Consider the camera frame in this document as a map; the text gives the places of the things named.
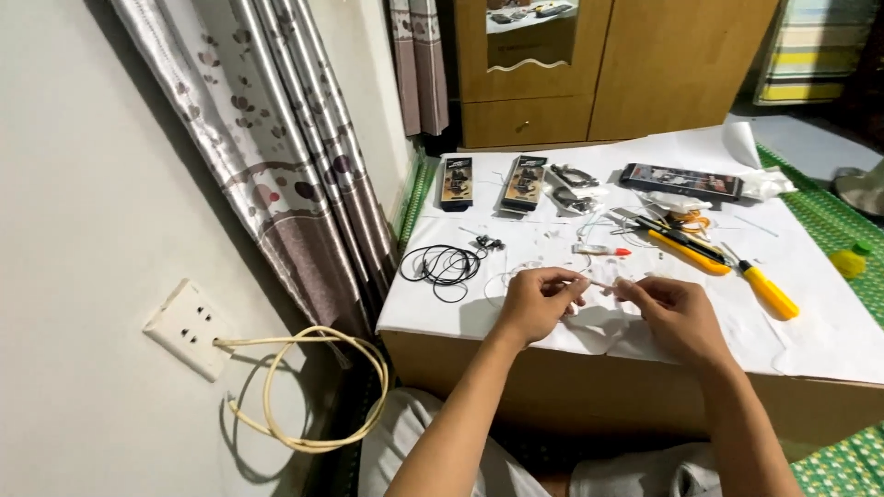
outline screwdriver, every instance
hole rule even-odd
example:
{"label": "screwdriver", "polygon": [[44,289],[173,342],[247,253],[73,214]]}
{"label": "screwdriver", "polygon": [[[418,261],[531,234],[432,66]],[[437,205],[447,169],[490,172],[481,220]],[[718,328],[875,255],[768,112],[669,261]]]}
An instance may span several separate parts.
{"label": "screwdriver", "polygon": [[776,310],[781,317],[789,320],[798,315],[798,306],[796,306],[770,279],[761,273],[761,270],[749,261],[741,259],[730,246],[722,242],[721,245],[730,252],[737,261],[739,261],[740,271],[749,286],[755,293],[771,308]]}

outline electrical outlet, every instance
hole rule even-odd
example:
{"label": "electrical outlet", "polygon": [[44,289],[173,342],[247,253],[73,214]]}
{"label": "electrical outlet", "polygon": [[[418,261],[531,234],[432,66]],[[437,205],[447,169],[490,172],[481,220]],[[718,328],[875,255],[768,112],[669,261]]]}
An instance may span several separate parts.
{"label": "electrical outlet", "polygon": [[212,345],[215,338],[236,338],[205,296],[185,278],[178,283],[144,332],[190,369],[215,381],[231,354]]}

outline hand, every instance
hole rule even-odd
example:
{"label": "hand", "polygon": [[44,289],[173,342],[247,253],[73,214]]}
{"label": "hand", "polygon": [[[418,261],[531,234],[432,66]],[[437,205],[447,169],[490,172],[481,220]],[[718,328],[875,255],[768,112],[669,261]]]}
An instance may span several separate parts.
{"label": "hand", "polygon": [[507,298],[490,338],[513,339],[525,348],[542,340],[566,313],[568,305],[586,305],[581,295],[590,281],[560,267],[519,271],[509,282]]}
{"label": "hand", "polygon": [[654,277],[635,283],[617,279],[613,291],[642,310],[657,343],[685,365],[695,371],[739,367],[700,285]]}

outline green mat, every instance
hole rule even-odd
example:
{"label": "green mat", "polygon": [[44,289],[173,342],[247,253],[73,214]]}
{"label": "green mat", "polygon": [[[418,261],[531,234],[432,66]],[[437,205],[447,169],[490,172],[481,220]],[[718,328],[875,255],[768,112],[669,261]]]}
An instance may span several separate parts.
{"label": "green mat", "polygon": [[[872,243],[874,251],[868,256],[867,269],[853,279],[850,286],[878,324],[884,326],[884,305],[880,298],[884,294],[884,232],[760,144],[758,155],[764,167],[779,166],[798,188],[797,192],[781,195],[781,198],[824,252],[848,249],[857,240]],[[408,244],[435,173],[435,167],[426,163],[417,173],[400,234],[400,250]],[[807,495],[884,495],[883,447],[884,423],[881,423],[793,463],[792,472]]]}

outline mirror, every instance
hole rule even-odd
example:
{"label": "mirror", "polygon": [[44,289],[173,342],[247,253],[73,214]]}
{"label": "mirror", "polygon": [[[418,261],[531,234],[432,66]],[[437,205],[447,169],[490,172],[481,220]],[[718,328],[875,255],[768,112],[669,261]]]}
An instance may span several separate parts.
{"label": "mirror", "polygon": [[580,0],[486,0],[488,69],[571,64]]}

